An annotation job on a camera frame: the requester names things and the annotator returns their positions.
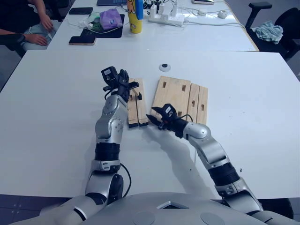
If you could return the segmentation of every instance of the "purple bag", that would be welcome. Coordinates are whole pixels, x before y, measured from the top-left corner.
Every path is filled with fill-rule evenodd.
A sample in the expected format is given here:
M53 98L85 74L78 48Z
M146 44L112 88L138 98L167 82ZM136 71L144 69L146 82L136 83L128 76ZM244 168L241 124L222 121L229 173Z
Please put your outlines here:
M104 30L123 26L120 13L115 8L100 13L100 24Z

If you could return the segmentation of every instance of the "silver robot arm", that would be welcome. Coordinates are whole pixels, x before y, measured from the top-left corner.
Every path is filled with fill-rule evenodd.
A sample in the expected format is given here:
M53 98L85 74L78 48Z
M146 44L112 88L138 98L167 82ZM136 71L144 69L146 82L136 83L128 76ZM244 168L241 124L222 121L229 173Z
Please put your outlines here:
M111 96L106 99L100 119L96 122L95 159L86 185L85 196L77 196L61 206L46 210L39 217L16 222L16 225L79 225L110 203L122 198L123 178L120 169L120 142L128 117L127 102L130 89L137 82L128 83L128 74L114 67L102 70Z
M206 125L189 122L183 130L183 137L195 147L199 158L215 182L218 194L231 208L244 213L263 210Z
M171 130L177 137L185 138L195 147L199 158L215 183L218 194L223 199L223 204L269 225L300 225L299 222L275 212L263 210L244 179L236 173L223 147L212 137L206 125L181 119L182 117L177 116L171 104L152 109L162 116L160 121L152 115L147 115L149 120L158 126L158 129Z

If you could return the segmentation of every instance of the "power strip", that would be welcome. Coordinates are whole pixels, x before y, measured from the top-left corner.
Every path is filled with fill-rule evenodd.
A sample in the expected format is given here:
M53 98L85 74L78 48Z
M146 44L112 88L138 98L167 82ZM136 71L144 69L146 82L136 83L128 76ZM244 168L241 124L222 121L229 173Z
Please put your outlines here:
M156 5L153 5L150 10L150 17L148 18L149 22L162 23L179 27L183 25L184 15L175 14L176 10L174 8L171 15L164 12L163 6L160 6L158 14L156 13Z

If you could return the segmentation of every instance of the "blue cloth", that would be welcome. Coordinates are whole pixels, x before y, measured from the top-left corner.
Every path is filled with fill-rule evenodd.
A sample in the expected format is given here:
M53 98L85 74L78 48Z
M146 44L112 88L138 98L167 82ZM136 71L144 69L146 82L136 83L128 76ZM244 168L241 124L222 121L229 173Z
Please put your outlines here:
M272 21L264 22L260 27L251 28L257 37L264 41L271 41L278 44L283 36L283 29L281 26L274 26Z

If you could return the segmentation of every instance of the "white desk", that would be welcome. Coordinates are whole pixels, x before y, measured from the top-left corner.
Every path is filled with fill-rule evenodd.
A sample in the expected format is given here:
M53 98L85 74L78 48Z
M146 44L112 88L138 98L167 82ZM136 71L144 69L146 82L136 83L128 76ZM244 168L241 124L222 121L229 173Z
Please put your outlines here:
M94 7L93 12L102 12L115 6L97 7L97 0L76 0L73 7ZM225 3L217 2L214 5L193 4L191 0L178 0L179 6L189 8L207 9L208 12L215 12L221 9L228 9ZM171 10L171 1L166 3L166 8ZM120 7L117 8L121 14L125 14L124 24L128 22L127 13ZM86 18L87 15L67 15L69 23L77 24ZM229 14L226 19L208 16L189 17L190 21L199 23L232 23L237 22L233 14ZM233 26L199 26L187 25L179 28L170 25L163 25L143 20L143 30L140 34L130 32L129 25L123 28L121 38L98 38L94 46L69 45L72 36L79 36L81 28L71 26L66 20L58 29L49 50L209 50L209 51L258 51L248 38L244 29L238 25Z
M161 72L161 63L171 70ZM161 75L208 87L207 125L254 194L300 196L300 83L284 60L277 53L191 51L28 51L0 93L0 194L84 193L105 102L100 71L111 65L144 78L148 112ZM173 134L126 126L120 149L133 180L129 194L219 198L194 148Z

